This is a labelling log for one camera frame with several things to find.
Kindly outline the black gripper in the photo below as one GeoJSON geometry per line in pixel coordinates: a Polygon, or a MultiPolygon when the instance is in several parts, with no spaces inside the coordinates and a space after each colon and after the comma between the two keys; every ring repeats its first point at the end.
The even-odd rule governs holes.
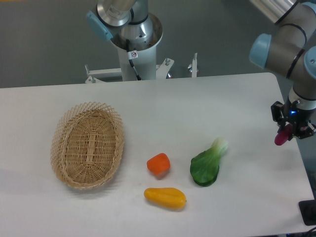
{"type": "Polygon", "coordinates": [[[288,100],[285,104],[276,101],[271,105],[272,118],[278,125],[278,131],[287,124],[291,124],[293,126],[292,138],[298,139],[315,135],[316,125],[311,123],[311,116],[315,111],[315,108],[304,107],[302,100],[293,102],[288,100]]]}

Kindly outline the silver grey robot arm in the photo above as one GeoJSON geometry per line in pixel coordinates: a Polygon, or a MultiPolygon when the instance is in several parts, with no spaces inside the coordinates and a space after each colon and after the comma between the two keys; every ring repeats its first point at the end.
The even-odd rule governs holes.
{"type": "MultiPolygon", "coordinates": [[[[252,4],[278,26],[278,32],[261,34],[249,60],[293,81],[285,103],[271,106],[278,124],[275,144],[311,137],[316,132],[310,120],[316,110],[316,49],[305,50],[304,45],[316,31],[316,4],[296,0],[254,0],[252,4]]],[[[87,12],[86,20],[99,38],[117,48],[124,81],[167,78],[173,62],[166,59],[156,65],[156,46],[163,30],[148,11],[147,1],[100,0],[87,12]]]]}

